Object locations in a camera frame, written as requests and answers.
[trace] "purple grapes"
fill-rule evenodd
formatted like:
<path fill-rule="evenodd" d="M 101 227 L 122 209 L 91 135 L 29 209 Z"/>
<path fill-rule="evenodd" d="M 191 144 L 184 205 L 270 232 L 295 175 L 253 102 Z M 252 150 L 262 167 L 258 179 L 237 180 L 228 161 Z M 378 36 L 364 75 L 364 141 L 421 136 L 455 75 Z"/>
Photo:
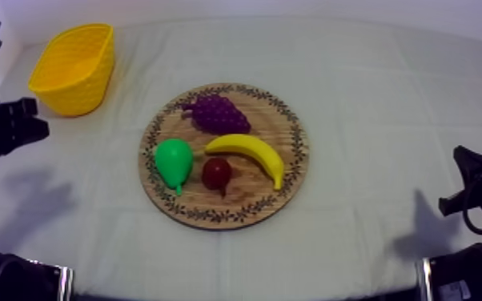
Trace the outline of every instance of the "purple grapes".
<path fill-rule="evenodd" d="M 192 110 L 196 125 L 211 134 L 247 134 L 251 124 L 228 98 L 218 94 L 199 96 L 195 103 L 183 105 Z"/>

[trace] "wooden plate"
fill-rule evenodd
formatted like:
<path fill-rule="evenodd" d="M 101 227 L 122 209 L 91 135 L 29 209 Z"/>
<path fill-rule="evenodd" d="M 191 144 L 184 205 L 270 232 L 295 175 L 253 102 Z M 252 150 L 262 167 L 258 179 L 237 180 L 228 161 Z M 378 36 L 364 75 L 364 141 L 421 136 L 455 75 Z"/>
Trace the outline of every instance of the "wooden plate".
<path fill-rule="evenodd" d="M 285 166 L 281 191 L 273 191 L 273 182 L 261 167 L 239 155 L 223 155 L 233 170 L 224 198 L 201 183 L 202 166 L 211 157 L 203 149 L 217 136 L 196 130 L 192 119 L 182 116 L 181 106 L 209 94 L 228 97 L 247 116 L 250 134 L 279 152 Z M 168 138 L 184 139 L 195 156 L 179 197 L 165 186 L 155 166 L 155 148 Z M 140 180 L 151 201 L 176 221 L 206 230 L 246 227 L 273 215 L 299 189 L 307 167 L 308 141 L 297 116 L 273 94 L 238 83 L 201 86 L 173 99 L 150 122 L 139 148 Z"/>

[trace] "yellow basket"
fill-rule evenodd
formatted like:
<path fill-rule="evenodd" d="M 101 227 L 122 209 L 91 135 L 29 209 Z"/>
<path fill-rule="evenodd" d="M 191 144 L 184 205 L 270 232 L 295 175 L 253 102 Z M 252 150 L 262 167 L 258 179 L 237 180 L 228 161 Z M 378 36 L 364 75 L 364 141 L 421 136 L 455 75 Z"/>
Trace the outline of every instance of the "yellow basket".
<path fill-rule="evenodd" d="M 60 115 L 90 113 L 101 104 L 113 66 L 112 26 L 75 27 L 49 42 L 28 88 Z"/>

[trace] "toy fruit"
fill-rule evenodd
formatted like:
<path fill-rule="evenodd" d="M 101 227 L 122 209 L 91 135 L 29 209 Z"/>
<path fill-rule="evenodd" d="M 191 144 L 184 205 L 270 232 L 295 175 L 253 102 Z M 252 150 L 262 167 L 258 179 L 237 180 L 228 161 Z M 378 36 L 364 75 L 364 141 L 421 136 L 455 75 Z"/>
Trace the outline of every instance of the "toy fruit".
<path fill-rule="evenodd" d="M 217 94 L 200 96 L 195 103 L 183 105 L 192 110 L 196 125 L 211 134 L 246 134 L 251 131 L 247 117 L 228 98 Z"/>
<path fill-rule="evenodd" d="M 240 153 L 254 158 L 275 182 L 276 191 L 282 188 L 284 162 L 269 144 L 249 134 L 227 134 L 206 145 L 206 153 Z"/>
<path fill-rule="evenodd" d="M 182 139 L 164 140 L 157 146 L 155 165 L 170 189 L 181 195 L 181 185 L 192 169 L 192 150 Z"/>
<path fill-rule="evenodd" d="M 220 191 L 226 195 L 226 185 L 230 182 L 231 167 L 222 158 L 211 158 L 203 165 L 202 183 L 210 191 Z"/>

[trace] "floral border pattern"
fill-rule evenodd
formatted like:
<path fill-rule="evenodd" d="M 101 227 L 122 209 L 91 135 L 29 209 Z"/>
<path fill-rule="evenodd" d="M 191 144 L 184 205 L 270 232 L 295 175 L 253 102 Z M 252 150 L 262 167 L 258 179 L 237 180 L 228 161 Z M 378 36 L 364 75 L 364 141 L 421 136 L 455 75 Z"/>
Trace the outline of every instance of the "floral border pattern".
<path fill-rule="evenodd" d="M 216 211 L 202 210 L 197 207 L 188 209 L 184 205 L 180 205 L 175 201 L 175 194 L 170 191 L 164 185 L 161 180 L 157 166 L 155 165 L 155 157 L 153 155 L 153 149 L 157 146 L 157 138 L 161 131 L 161 126 L 164 122 L 164 118 L 168 114 L 174 113 L 176 110 L 180 110 L 183 104 L 191 103 L 200 96 L 208 96 L 211 94 L 220 94 L 228 92 L 239 92 L 247 96 L 251 96 L 258 100 L 267 101 L 269 106 L 274 106 L 279 114 L 285 116 L 289 122 L 290 134 L 291 134 L 291 151 L 294 154 L 295 161 L 290 163 L 290 172 L 284 175 L 283 187 L 279 191 L 279 197 L 285 197 L 291 191 L 294 183 L 299 180 L 301 175 L 301 162 L 306 159 L 306 154 L 303 153 L 303 147 L 305 145 L 302 137 L 303 130 L 299 124 L 299 119 L 295 113 L 291 112 L 288 106 L 280 99 L 273 96 L 267 91 L 261 91 L 254 87 L 248 87 L 241 84 L 228 84 L 226 86 L 208 87 L 202 89 L 199 92 L 190 92 L 184 98 L 180 98 L 175 102 L 169 103 L 163 111 L 155 116 L 151 122 L 151 130 L 147 133 L 147 147 L 144 149 L 143 156 L 146 158 L 146 168 L 149 171 L 148 180 L 153 184 L 153 191 L 164 202 L 165 208 L 176 215 L 184 215 L 188 219 L 197 220 L 209 220 L 213 223 L 224 222 L 237 222 L 244 223 L 245 218 L 249 215 L 257 215 L 262 209 L 271 207 L 273 203 L 277 202 L 277 198 L 273 195 L 262 197 L 259 201 L 249 203 L 246 206 L 241 207 L 238 210 L 231 211 Z"/>

